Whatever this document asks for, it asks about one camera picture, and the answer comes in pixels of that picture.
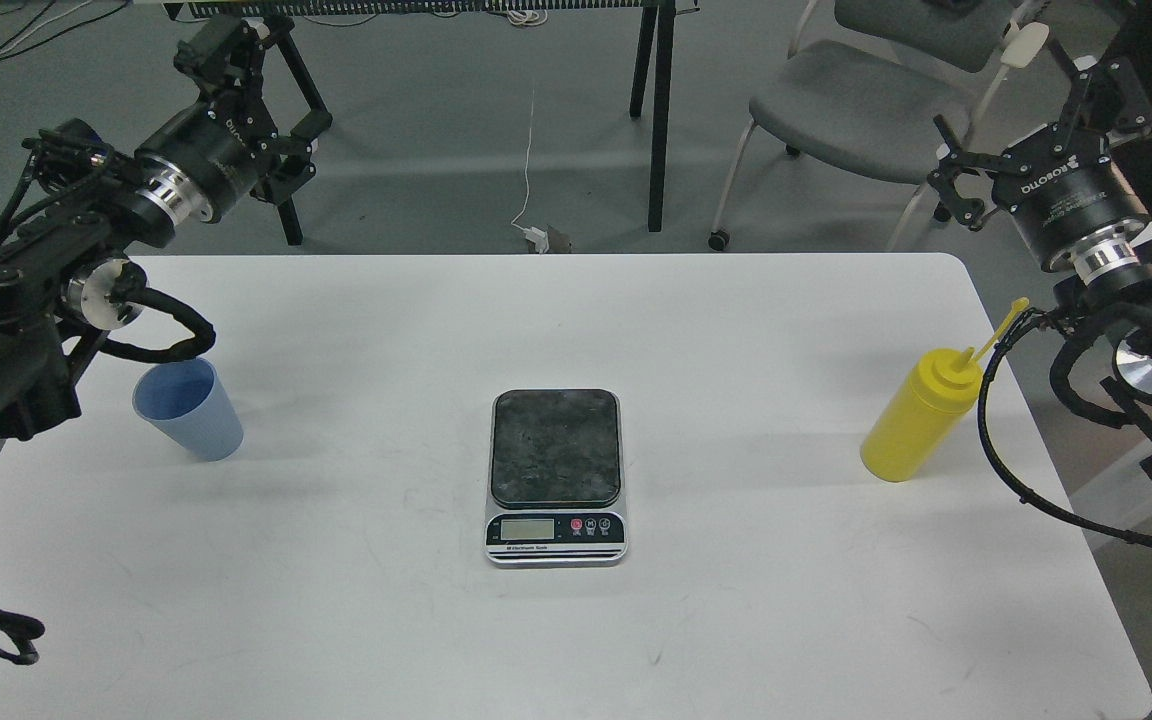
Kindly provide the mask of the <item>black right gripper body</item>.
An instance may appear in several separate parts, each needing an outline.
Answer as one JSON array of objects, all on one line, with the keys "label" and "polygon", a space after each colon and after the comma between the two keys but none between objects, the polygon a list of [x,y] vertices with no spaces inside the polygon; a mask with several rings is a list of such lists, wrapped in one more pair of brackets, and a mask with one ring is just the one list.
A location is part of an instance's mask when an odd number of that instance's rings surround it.
[{"label": "black right gripper body", "polygon": [[992,200],[1011,217],[1043,272],[1069,272],[1074,247],[1091,234],[1121,232],[1134,240],[1151,222],[1102,132],[1044,126],[1001,156],[1028,170],[998,173]]}]

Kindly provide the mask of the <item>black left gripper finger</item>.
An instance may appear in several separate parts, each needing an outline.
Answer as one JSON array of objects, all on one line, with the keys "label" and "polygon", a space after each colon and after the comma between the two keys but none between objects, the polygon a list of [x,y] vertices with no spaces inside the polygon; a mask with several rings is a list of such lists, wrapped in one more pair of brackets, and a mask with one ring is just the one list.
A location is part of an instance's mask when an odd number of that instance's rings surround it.
[{"label": "black left gripper finger", "polygon": [[219,118],[270,118],[262,99],[262,65],[266,51],[280,37],[274,18],[238,18],[217,15],[206,20],[192,38],[179,41],[174,68],[198,88],[197,100],[179,109],[183,119],[223,104]]},{"label": "black left gripper finger", "polygon": [[312,161],[317,138],[333,124],[328,109],[310,109],[288,135],[270,135],[252,142],[257,160],[253,199],[283,204],[314,179]]}]

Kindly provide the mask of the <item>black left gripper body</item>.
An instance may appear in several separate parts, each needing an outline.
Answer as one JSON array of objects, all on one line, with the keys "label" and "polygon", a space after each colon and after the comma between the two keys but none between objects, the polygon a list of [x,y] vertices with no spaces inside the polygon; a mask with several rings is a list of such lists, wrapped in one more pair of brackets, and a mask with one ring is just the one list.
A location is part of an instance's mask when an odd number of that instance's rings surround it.
[{"label": "black left gripper body", "polygon": [[197,101],[134,152],[146,182],[134,196],[172,223],[218,223],[270,172],[271,115],[264,105]]}]

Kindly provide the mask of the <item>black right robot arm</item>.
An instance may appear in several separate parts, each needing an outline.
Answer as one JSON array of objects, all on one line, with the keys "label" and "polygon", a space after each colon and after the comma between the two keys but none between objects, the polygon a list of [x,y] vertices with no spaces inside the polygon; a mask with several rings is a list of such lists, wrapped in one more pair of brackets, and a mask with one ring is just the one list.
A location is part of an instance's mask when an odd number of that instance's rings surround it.
[{"label": "black right robot arm", "polygon": [[[1043,272],[1059,273],[1058,305],[1026,309],[992,343],[984,386],[1028,333],[1056,331],[1062,346],[1049,387],[1070,414],[1107,429],[1139,429],[1152,444],[1152,240],[1140,241],[1149,210],[1112,150],[1152,136],[1152,105],[1126,56],[1071,59],[1052,47],[1070,83],[1056,120],[996,154],[965,149],[945,118],[934,118],[945,156],[929,173],[941,213],[978,232],[996,213],[1011,218]],[[990,437],[990,393],[979,393],[975,424],[990,465],[1021,503],[1116,541],[1152,550],[1152,535],[1107,526],[1061,509],[1005,465]],[[1152,455],[1140,461],[1152,482]]]}]

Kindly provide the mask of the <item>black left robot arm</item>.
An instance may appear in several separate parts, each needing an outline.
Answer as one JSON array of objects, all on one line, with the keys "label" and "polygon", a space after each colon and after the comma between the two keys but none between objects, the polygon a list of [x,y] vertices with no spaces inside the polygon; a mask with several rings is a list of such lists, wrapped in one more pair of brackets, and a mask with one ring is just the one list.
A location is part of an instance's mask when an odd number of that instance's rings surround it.
[{"label": "black left robot arm", "polygon": [[215,344],[204,316],[147,283],[132,243],[161,249],[179,225],[218,223],[244,196],[302,242],[293,195],[314,179],[333,118],[293,28],[288,12],[243,6],[206,20],[173,59],[197,100],[132,154],[76,119],[23,141],[0,213],[0,442],[78,418],[76,387],[99,354],[161,365]]}]

